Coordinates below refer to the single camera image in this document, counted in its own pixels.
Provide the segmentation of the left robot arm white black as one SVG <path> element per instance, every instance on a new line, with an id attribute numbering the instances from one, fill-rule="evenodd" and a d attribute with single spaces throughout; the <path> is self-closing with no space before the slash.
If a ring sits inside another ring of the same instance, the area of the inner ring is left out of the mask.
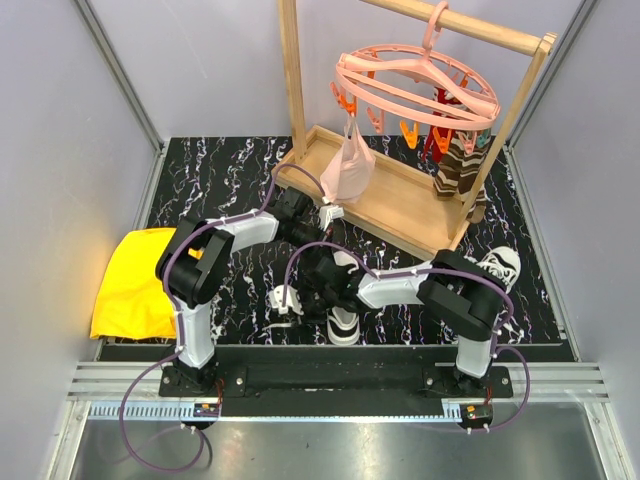
<path id="1" fill-rule="evenodd" d="M 315 242 L 328 238 L 324 227 L 306 223 L 313 200 L 289 187 L 263 209 L 227 219 L 181 221 L 156 265 L 156 277 L 176 314 L 177 347 L 174 365 L 183 368 L 181 384 L 196 396 L 215 386 L 216 372 L 210 334 L 210 303 L 226 276 L 234 252 L 254 245 L 285 242 L 308 248 L 299 255 L 299 285 L 288 281 L 269 293 L 273 309 L 312 319 L 334 305 L 348 284 L 348 268 L 332 250 Z"/>

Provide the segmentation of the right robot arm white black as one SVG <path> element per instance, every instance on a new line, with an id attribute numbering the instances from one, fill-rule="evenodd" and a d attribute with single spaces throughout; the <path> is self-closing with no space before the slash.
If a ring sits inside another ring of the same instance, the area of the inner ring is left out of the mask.
<path id="1" fill-rule="evenodd" d="M 392 305 L 417 305 L 451 328 L 458 351 L 454 384 L 476 396 L 490 383 L 496 320 L 521 273 L 519 254 L 507 246 L 468 260 L 451 250 L 410 268 L 365 271 L 358 261 L 328 246 L 313 246 L 299 261 L 297 295 L 308 322 L 327 322 L 334 345 L 355 344 L 360 319 Z"/>

